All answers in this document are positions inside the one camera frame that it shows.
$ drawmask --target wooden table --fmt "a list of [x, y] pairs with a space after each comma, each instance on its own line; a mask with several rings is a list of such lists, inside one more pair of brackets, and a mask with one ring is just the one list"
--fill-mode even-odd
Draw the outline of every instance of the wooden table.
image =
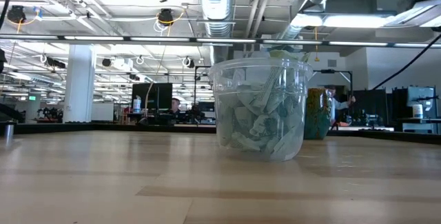
[[225, 157], [213, 134], [17, 135], [0, 223], [441, 223], [441, 147], [305, 141], [293, 161]]

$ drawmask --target ceiling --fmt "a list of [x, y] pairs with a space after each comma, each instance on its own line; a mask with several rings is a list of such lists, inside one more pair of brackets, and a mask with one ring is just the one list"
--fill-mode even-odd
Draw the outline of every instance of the ceiling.
[[[55, 34], [55, 35], [124, 35], [124, 36], [171, 36], [171, 37], [205, 37], [205, 25], [201, 23], [203, 13], [200, 0], [83, 0], [85, 4], [80, 4], [79, 0], [66, 0], [63, 3], [49, 0], [12, 0], [12, 5], [24, 6], [28, 25], [22, 25], [17, 29], [17, 24], [5, 21], [1, 33], [10, 34]], [[242, 38], [251, 11], [252, 0], [234, 0], [234, 29], [233, 36]], [[258, 27], [257, 35], [276, 34], [285, 29], [291, 22], [289, 7], [292, 0], [269, 0], [264, 11], [265, 20]], [[69, 13], [70, 9], [74, 9], [75, 17]], [[156, 15], [163, 8], [170, 8], [175, 19], [180, 19], [173, 23], [169, 30], [158, 31], [156, 26]], [[96, 17], [88, 18], [88, 13], [97, 13], [102, 19]], [[406, 32], [401, 28], [398, 31], [397, 39], [402, 37], [400, 32]], [[330, 28], [318, 27], [317, 33], [314, 30], [304, 29], [300, 35], [304, 39], [320, 40], [350, 40], [350, 41], [372, 41], [380, 40], [378, 30], [368, 28]], [[426, 41], [427, 37], [414, 37], [412, 41]], [[52, 57], [68, 66], [69, 44], [66, 43], [26, 43], [12, 42], [2, 40], [0, 47], [6, 51], [9, 68], [20, 70], [52, 70], [44, 65], [42, 54]], [[133, 60], [134, 72], [151, 72], [160, 73], [168, 72], [175, 76], [149, 76], [147, 81], [155, 82], [171, 82], [176, 83], [176, 87], [182, 83], [191, 83], [194, 79], [190, 74], [194, 73], [194, 69], [189, 69], [183, 65], [183, 59], [192, 58], [196, 65], [209, 65], [209, 47], [207, 46], [176, 46], [176, 45], [95, 45], [97, 53], [97, 72], [102, 72], [96, 77], [95, 92], [96, 101], [99, 99], [115, 100], [116, 102], [125, 103], [126, 94], [131, 94], [130, 83], [132, 80], [128, 75], [108, 75], [106, 71], [115, 71], [118, 68], [105, 68], [101, 62], [103, 59], [131, 59]], [[304, 47], [305, 50], [313, 50], [315, 47]], [[320, 51], [344, 52], [345, 48], [341, 47], [323, 47]], [[46, 97], [47, 101], [57, 102], [54, 100], [63, 100], [63, 85], [66, 75], [64, 72], [57, 74], [34, 73], [40, 77], [45, 77], [47, 81], [37, 80], [38, 82], [28, 82], [23, 79], [4, 77], [3, 94], [13, 92], [28, 92], [32, 90], [31, 85], [37, 84], [37, 88], [57, 90]], [[53, 85], [50, 81], [60, 82], [61, 85]], [[112, 89], [114, 94], [107, 92], [103, 88], [109, 87], [114, 82]], [[13, 86], [18, 83], [24, 83], [27, 86]], [[208, 78], [202, 77], [199, 82], [201, 85], [208, 84]], [[181, 96], [183, 100], [192, 101], [191, 88], [193, 86], [186, 85], [186, 90], [174, 92], [176, 96]], [[204, 95], [200, 101], [212, 100], [211, 95]]]

